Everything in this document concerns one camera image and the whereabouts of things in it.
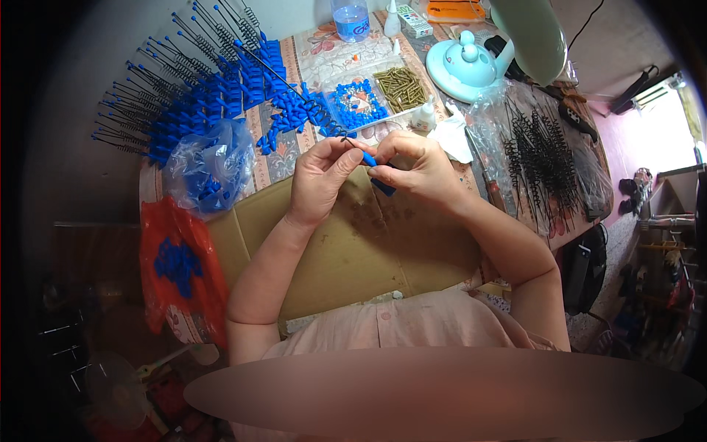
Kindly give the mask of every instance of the small box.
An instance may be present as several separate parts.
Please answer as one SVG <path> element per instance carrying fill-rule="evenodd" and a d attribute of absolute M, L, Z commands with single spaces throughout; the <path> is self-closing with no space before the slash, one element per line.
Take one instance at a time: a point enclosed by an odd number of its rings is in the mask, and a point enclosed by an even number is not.
<path fill-rule="evenodd" d="M 413 8 L 407 5 L 397 7 L 398 16 L 405 22 L 405 28 L 412 32 L 415 38 L 427 37 L 432 35 L 432 26 L 430 23 L 420 17 Z"/>

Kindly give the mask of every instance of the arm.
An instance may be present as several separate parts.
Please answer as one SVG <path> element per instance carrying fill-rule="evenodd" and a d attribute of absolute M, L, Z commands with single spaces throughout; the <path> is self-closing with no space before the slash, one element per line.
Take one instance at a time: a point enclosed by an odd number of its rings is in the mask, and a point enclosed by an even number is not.
<path fill-rule="evenodd" d="M 569 351 L 560 272 L 542 240 L 517 220 L 468 192 L 436 141 L 393 131 L 378 146 L 375 159 L 385 164 L 398 153 L 416 160 L 411 170 L 379 165 L 371 168 L 369 175 L 410 192 L 464 224 L 513 287 L 511 316 L 526 330 Z"/>
<path fill-rule="evenodd" d="M 339 188 L 363 159 L 327 138 L 298 158 L 287 214 L 243 270 L 228 299 L 226 333 L 230 365 L 261 359 L 280 342 L 277 318 L 297 264 L 314 230 L 329 216 Z"/>

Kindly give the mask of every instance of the clear plastic tray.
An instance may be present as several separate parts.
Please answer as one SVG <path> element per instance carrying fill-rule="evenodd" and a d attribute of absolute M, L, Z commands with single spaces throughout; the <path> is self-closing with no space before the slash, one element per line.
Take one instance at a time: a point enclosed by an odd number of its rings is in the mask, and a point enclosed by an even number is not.
<path fill-rule="evenodd" d="M 410 71 L 412 71 L 412 73 L 415 74 L 417 78 L 419 78 L 420 84 L 422 85 L 422 88 L 425 91 L 425 96 L 428 97 L 430 95 L 433 95 L 435 101 L 439 99 L 439 96 L 437 95 L 437 90 L 432 87 L 432 82 L 430 81 L 429 77 L 427 77 L 427 70 L 425 69 L 425 66 L 423 66 L 422 63 L 420 63 L 416 57 L 403 54 L 395 55 L 393 57 L 380 60 L 379 62 L 370 63 L 365 66 L 358 67 L 356 69 L 345 71 L 322 82 L 321 90 L 322 92 L 324 92 L 324 97 L 327 101 L 329 113 L 331 113 L 333 118 L 337 121 L 337 124 L 339 124 L 346 132 L 355 132 L 360 129 L 364 129 L 366 127 L 378 124 L 380 122 L 388 121 L 395 117 L 399 117 L 400 115 L 405 115 L 414 111 L 415 109 L 420 108 L 421 105 L 418 107 L 413 107 L 412 109 L 398 112 L 397 114 L 389 113 L 387 117 L 381 118 L 380 120 L 376 120 L 374 122 L 370 122 L 368 124 L 364 124 L 363 126 L 347 127 L 343 123 L 343 119 L 339 115 L 339 110 L 337 109 L 336 105 L 334 105 L 334 99 L 329 96 L 331 95 L 331 92 L 337 89 L 337 86 L 339 84 L 348 84 L 354 80 L 363 81 L 365 79 L 368 79 L 371 86 L 371 90 L 376 95 L 378 103 L 385 107 L 388 112 L 391 112 L 390 107 L 388 107 L 388 101 L 386 100 L 385 95 L 383 95 L 383 92 L 378 88 L 378 83 L 376 82 L 375 78 L 373 78 L 373 74 L 382 71 L 387 71 L 388 69 L 393 67 L 403 66 L 407 66 L 407 68 L 410 69 Z"/>

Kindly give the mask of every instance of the white glue bottle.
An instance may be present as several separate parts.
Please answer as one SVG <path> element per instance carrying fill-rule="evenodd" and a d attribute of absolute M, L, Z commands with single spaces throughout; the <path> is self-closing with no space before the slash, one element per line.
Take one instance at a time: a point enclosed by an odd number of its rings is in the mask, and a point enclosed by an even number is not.
<path fill-rule="evenodd" d="M 383 34 L 388 38 L 393 38 L 400 32 L 400 17 L 397 15 L 397 6 L 395 0 L 390 0 L 390 5 L 387 7 L 388 18 L 385 19 L 383 26 Z"/>
<path fill-rule="evenodd" d="M 412 127 L 424 131 L 431 131 L 435 128 L 437 120 L 435 119 L 434 100 L 434 95 L 430 95 L 427 103 L 423 104 L 412 113 L 412 121 L 410 123 Z"/>

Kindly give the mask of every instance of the shoe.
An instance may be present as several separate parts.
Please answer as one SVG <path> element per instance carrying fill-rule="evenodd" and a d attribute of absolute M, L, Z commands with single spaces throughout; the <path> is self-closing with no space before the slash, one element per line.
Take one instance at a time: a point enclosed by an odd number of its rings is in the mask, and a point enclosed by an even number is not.
<path fill-rule="evenodd" d="M 636 202 L 635 199 L 629 198 L 625 199 L 619 204 L 619 214 L 620 215 L 625 215 L 625 214 L 630 214 L 632 211 L 636 210 L 636 207 L 638 206 L 638 202 Z"/>
<path fill-rule="evenodd" d="M 637 193 L 638 185 L 636 184 L 636 181 L 624 178 L 619 181 L 619 190 L 627 197 L 632 197 Z"/>

